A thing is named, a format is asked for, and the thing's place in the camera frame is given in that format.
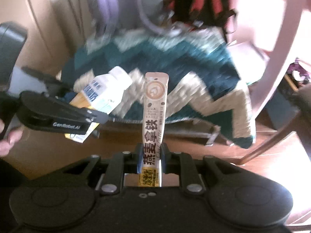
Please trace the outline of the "person left hand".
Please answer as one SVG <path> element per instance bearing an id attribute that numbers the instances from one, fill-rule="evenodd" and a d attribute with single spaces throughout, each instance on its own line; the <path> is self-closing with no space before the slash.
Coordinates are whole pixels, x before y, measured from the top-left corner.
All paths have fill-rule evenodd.
<path id="1" fill-rule="evenodd" d="M 22 138 L 24 127 L 18 127 L 9 132 L 5 139 L 0 142 L 0 156 L 5 157 L 9 154 L 14 145 Z"/>

